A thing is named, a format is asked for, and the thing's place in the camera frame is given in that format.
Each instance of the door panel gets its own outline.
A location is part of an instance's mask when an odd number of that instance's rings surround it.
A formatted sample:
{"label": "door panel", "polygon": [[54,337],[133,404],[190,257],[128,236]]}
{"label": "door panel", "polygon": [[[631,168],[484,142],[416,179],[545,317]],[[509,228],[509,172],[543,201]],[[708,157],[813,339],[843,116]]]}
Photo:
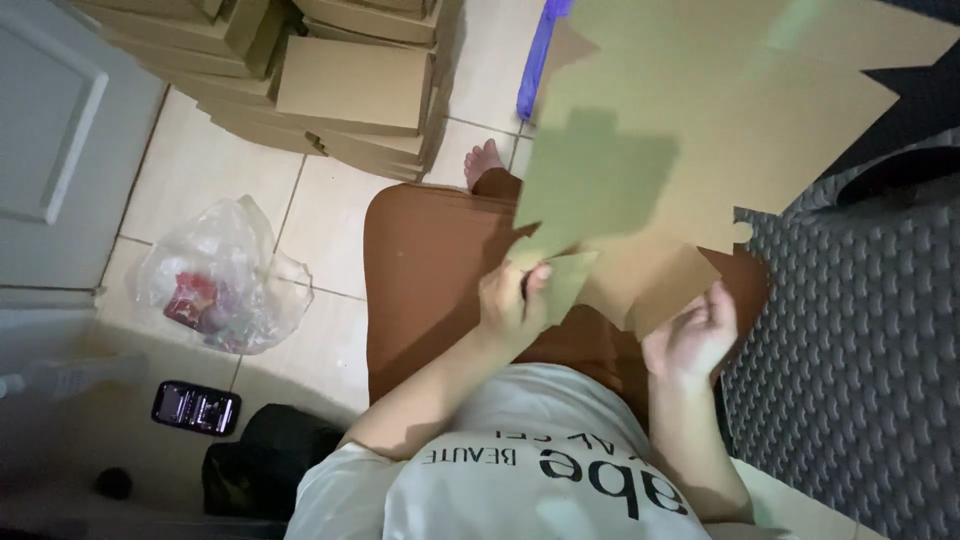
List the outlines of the door panel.
{"label": "door panel", "polygon": [[99,284],[162,90],[49,1],[0,2],[0,284]]}

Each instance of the purple object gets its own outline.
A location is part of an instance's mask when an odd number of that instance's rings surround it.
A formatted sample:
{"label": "purple object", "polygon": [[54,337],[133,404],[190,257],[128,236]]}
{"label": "purple object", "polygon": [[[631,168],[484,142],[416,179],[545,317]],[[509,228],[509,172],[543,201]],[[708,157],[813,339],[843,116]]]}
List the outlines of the purple object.
{"label": "purple object", "polygon": [[568,16],[572,6],[573,0],[546,0],[543,4],[540,23],[534,34],[534,41],[530,44],[530,54],[527,55],[527,64],[520,79],[520,90],[516,94],[516,113],[528,122],[534,109],[534,100],[537,99],[537,88],[540,87],[546,52],[550,48],[553,25],[558,17]]}

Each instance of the red item in bag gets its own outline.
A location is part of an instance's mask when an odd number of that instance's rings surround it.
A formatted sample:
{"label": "red item in bag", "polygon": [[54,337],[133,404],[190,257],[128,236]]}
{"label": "red item in bag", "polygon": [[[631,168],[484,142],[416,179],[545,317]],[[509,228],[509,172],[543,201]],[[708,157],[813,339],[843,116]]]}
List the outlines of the red item in bag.
{"label": "red item in bag", "polygon": [[177,274],[177,290],[170,297],[163,314],[168,319],[198,331],[204,312],[216,304],[215,282],[194,272],[180,272]]}

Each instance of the black ball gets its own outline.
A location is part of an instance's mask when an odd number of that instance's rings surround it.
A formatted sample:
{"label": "black ball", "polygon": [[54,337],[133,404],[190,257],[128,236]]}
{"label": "black ball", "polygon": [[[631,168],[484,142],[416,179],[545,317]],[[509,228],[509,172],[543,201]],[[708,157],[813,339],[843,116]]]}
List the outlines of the black ball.
{"label": "black ball", "polygon": [[93,489],[104,497],[125,501],[130,498],[130,493],[133,491],[133,480],[130,479],[127,471],[120,467],[110,467],[97,476]]}

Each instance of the hand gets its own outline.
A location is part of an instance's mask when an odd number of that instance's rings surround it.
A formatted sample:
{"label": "hand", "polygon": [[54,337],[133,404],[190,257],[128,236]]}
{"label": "hand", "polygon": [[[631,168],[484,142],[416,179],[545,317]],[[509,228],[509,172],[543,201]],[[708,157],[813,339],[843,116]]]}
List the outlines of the hand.
{"label": "hand", "polygon": [[524,272],[504,260],[499,268],[480,280],[480,325],[482,339],[506,347],[516,357],[546,329],[546,302],[542,291],[553,271],[539,264],[526,282],[526,301],[520,293]]}
{"label": "hand", "polygon": [[710,372],[736,341],[736,307],[721,282],[643,338],[651,376],[683,388],[709,388]]}

